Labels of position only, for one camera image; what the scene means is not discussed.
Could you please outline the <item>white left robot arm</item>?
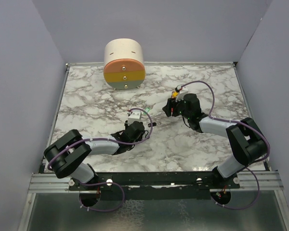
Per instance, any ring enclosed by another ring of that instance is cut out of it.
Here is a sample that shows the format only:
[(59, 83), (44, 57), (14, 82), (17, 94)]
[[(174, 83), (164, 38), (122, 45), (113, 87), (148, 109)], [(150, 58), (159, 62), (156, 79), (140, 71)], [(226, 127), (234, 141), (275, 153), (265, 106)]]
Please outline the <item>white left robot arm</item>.
[(84, 139), (76, 129), (70, 130), (44, 151), (48, 169), (57, 178), (72, 177), (86, 190), (96, 186), (97, 178), (94, 169), (83, 161), (89, 155), (118, 155), (134, 148), (141, 142), (146, 130), (142, 122), (134, 121), (125, 125), (125, 129), (107, 138)]

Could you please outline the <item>yellow key tag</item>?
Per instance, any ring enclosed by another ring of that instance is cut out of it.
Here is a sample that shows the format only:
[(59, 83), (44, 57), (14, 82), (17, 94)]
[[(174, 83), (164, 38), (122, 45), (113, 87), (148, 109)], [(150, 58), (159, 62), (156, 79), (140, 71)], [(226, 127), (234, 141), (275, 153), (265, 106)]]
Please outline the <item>yellow key tag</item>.
[(178, 95), (179, 95), (179, 92), (173, 91), (173, 92), (171, 93), (171, 98), (172, 98), (172, 99), (176, 99)]

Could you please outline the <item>round three-drawer mini cabinet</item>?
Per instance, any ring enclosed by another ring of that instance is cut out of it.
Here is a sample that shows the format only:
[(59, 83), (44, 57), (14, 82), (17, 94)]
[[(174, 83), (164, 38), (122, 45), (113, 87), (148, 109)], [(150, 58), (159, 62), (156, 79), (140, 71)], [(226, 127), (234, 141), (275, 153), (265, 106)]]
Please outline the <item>round three-drawer mini cabinet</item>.
[(130, 38), (114, 39), (105, 46), (103, 75), (117, 90), (139, 87), (146, 76), (141, 45)]

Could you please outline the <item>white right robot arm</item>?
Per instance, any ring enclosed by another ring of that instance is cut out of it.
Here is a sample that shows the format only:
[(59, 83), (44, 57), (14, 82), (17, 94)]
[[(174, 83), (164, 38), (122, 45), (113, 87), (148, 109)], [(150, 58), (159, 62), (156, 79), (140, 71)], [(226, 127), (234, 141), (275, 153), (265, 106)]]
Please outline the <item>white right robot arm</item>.
[(232, 155), (213, 169), (211, 182), (216, 188), (223, 188), (228, 184), (229, 177), (269, 153), (268, 141), (253, 119), (247, 117), (230, 122), (209, 117), (202, 112), (196, 94), (188, 93), (181, 100), (169, 98), (162, 110), (167, 117), (181, 116), (185, 124), (198, 133), (228, 138)]

